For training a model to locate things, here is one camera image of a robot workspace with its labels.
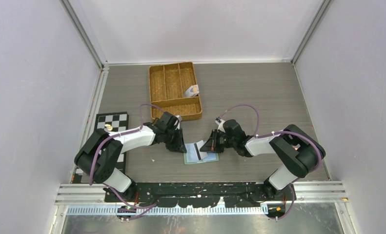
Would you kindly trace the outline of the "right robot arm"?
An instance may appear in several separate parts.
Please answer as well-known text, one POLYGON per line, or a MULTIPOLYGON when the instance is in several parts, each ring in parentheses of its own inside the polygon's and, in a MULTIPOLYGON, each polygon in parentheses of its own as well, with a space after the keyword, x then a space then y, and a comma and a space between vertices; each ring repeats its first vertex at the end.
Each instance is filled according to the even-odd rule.
POLYGON ((247 135, 240 124, 217 119, 218 128, 199 148, 200 152, 223 153, 226 148, 244 157, 276 154, 282 165, 262 185, 267 198, 277 200, 284 188, 316 170, 326 156, 324 148, 294 124, 267 135, 247 135))

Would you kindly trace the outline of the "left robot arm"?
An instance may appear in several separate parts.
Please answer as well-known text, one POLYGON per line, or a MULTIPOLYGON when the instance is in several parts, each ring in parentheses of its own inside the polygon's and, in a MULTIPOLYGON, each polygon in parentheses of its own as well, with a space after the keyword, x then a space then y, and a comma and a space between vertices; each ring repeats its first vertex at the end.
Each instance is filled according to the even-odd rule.
POLYGON ((96 129, 75 156, 74 163, 89 175, 90 182, 105 184, 115 191, 124 202, 135 197, 131 178, 116 168, 119 156, 130 150, 164 143, 167 150, 186 153, 182 117, 163 112, 153 122, 121 132, 96 129))

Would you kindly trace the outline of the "woven wicker divided tray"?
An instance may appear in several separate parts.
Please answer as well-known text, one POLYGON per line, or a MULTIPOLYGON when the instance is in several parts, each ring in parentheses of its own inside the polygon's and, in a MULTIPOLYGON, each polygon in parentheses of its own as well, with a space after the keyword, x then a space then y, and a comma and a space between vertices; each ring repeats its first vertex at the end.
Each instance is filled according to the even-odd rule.
POLYGON ((183 93, 191 85, 197 84, 192 62, 180 62, 149 67, 150 103, 180 115, 182 120, 202 118, 203 109, 199 94, 196 97, 184 98, 183 93))

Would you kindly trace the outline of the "green card holder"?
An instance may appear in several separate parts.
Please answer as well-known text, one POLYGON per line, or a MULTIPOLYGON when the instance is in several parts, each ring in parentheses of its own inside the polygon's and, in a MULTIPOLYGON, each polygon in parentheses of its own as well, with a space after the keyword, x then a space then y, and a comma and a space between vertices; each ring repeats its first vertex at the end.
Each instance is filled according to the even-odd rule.
POLYGON ((214 152, 201 152, 200 148, 204 146, 204 141, 185 144, 187 153, 183 154, 184 164, 199 164, 219 161, 219 156, 214 152))

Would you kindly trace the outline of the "stack of cards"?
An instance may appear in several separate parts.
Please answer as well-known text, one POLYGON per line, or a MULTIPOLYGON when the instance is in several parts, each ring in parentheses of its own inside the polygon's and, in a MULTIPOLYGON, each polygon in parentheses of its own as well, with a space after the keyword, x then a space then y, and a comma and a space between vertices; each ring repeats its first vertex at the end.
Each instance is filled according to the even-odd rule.
POLYGON ((200 93, 199 87, 197 84, 191 85, 186 91, 183 93, 184 98, 196 97, 200 93))

